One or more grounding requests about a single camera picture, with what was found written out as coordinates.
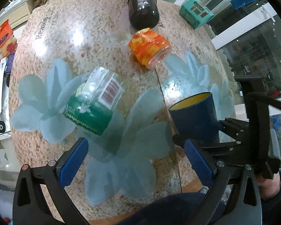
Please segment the person's right hand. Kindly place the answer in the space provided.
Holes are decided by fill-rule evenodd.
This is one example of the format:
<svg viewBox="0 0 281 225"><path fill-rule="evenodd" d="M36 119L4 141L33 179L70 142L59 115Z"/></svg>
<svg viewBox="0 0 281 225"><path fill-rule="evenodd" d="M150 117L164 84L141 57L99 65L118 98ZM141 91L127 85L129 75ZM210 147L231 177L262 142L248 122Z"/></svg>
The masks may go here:
<svg viewBox="0 0 281 225"><path fill-rule="evenodd" d="M273 179L265 179L262 175L255 176L259 187L260 197L264 200L273 198L281 188L280 174L274 174Z"/></svg>

